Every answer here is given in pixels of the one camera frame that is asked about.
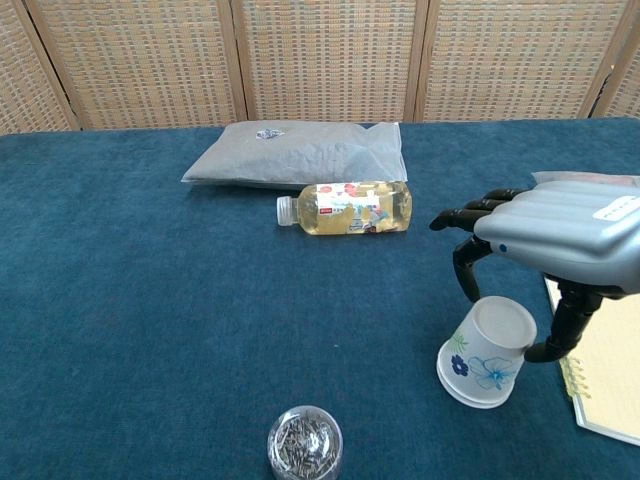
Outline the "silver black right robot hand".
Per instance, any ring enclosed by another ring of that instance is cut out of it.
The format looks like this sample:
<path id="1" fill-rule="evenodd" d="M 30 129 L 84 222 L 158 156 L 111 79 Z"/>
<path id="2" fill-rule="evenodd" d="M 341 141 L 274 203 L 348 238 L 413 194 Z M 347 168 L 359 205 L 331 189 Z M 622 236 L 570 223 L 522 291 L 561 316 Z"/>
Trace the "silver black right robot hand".
<path id="1" fill-rule="evenodd" d="M 632 187 L 556 180 L 530 189 L 494 189 L 462 208 L 441 211 L 429 227 L 469 232 L 452 263 L 472 302 L 481 298 L 474 264 L 490 254 L 557 283 L 560 300 L 550 334 L 524 354 L 531 363 L 564 358 L 604 299 L 639 292 L 639 192 Z"/>

